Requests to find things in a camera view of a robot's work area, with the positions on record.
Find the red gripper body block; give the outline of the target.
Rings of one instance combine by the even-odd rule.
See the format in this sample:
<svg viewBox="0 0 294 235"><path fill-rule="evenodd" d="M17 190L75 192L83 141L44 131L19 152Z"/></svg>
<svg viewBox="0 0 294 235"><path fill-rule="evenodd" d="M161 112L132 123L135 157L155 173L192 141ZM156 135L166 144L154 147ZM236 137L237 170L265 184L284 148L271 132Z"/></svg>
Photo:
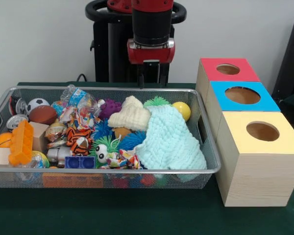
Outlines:
<svg viewBox="0 0 294 235"><path fill-rule="evenodd" d="M135 43L133 39L127 41L127 53L131 64L142 65L147 62L158 62L159 64L171 63L175 54L174 38L160 46L147 47Z"/></svg>

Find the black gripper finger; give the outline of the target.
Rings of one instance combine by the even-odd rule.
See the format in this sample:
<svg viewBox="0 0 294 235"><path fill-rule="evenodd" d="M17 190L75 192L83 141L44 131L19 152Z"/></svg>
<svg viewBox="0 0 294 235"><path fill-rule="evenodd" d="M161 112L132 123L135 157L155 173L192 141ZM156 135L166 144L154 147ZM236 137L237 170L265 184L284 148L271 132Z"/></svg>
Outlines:
<svg viewBox="0 0 294 235"><path fill-rule="evenodd" d="M144 67L144 64L138 65L138 85L141 89L145 86Z"/></svg>
<svg viewBox="0 0 294 235"><path fill-rule="evenodd" d="M160 84L162 87L167 83L167 65L168 64L161 64L160 66Z"/></svg>

